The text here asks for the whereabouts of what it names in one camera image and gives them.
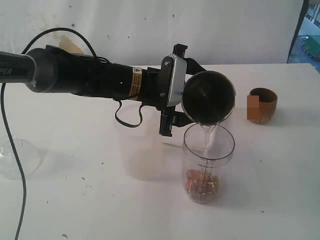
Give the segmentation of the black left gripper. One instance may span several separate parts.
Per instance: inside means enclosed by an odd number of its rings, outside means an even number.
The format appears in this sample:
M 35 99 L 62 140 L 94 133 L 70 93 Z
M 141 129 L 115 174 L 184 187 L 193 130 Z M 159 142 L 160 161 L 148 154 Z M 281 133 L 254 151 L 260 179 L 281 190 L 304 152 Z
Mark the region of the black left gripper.
M 193 58 L 185 58 L 185 52 L 188 49 L 186 45 L 176 44 L 173 47 L 171 54 L 175 54 L 181 57 L 187 63 L 186 74 L 195 75 L 200 72 L 204 72 L 206 69 L 197 63 Z M 192 124 L 193 121 L 188 118 L 184 112 L 175 111 L 175 106 L 164 107 L 161 102 L 161 94 L 159 91 L 160 83 L 160 69 L 147 70 L 147 89 L 145 97 L 145 105 L 155 107 L 160 114 L 159 134 L 164 137 L 172 136 L 172 126 L 184 127 Z

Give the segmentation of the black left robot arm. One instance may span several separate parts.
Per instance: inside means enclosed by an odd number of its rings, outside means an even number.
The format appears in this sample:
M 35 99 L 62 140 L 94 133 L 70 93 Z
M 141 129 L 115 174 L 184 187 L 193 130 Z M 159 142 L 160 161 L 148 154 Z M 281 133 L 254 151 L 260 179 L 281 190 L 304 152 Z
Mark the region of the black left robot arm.
M 176 44 L 160 68 L 146 69 L 69 53 L 51 45 L 26 54 L 1 52 L 0 81 L 23 83 L 35 93 L 70 93 L 119 103 L 138 101 L 161 112 L 159 133 L 169 137 L 172 127 L 191 122 L 175 110 L 182 101 L 186 75 L 204 71 L 194 59 L 184 56 L 186 49 L 186 45 Z

